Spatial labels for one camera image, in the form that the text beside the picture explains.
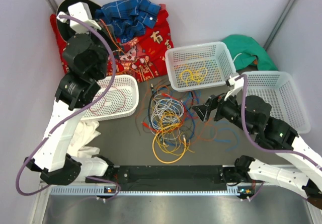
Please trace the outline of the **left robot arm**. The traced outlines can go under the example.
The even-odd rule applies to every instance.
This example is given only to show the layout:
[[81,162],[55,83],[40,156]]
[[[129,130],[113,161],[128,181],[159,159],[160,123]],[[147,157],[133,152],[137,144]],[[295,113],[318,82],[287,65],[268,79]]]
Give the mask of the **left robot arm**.
[[111,88],[116,75],[112,49],[97,26],[68,16],[85,28],[67,41],[63,57],[69,71],[55,93],[53,112],[40,145],[23,166],[39,172],[48,185],[69,185],[78,178],[113,179],[114,170],[104,157],[80,158],[67,150],[85,112]]

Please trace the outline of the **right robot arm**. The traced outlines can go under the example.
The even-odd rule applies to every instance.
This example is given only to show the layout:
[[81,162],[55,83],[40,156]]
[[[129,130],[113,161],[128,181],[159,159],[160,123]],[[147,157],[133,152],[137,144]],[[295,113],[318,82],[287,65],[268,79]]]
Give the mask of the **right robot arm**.
[[206,103],[194,106],[193,110],[203,122],[216,110],[214,121],[225,118],[243,130],[254,147],[284,158],[299,170],[273,167],[243,155],[234,162],[233,172],[239,182],[271,183],[321,208],[321,156],[288,123],[270,115],[270,104],[258,96],[243,97],[238,104],[235,97],[222,94],[210,96]]

